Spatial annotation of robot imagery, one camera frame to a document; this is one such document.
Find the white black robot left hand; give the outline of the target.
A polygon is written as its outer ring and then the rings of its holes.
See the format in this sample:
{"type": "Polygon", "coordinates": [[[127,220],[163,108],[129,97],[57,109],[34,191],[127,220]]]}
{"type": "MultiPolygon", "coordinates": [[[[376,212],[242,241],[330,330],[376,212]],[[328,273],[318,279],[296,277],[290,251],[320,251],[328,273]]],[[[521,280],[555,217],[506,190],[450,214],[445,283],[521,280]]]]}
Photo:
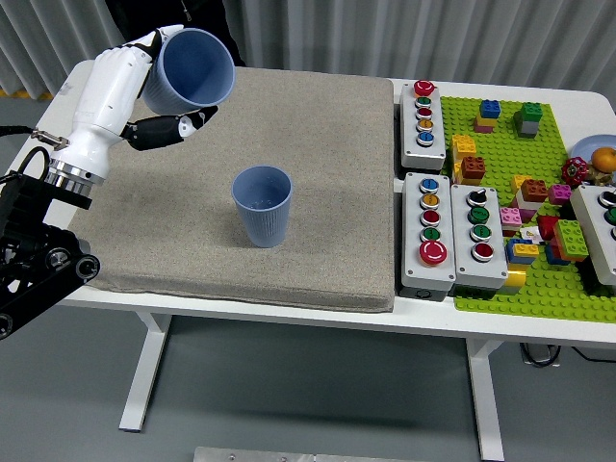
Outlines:
{"type": "Polygon", "coordinates": [[[48,181],[101,184],[110,170],[108,151],[120,141],[137,150],[183,141],[216,113],[235,80],[225,45],[181,24],[103,51],[77,103],[71,133],[51,156],[48,181]]]}

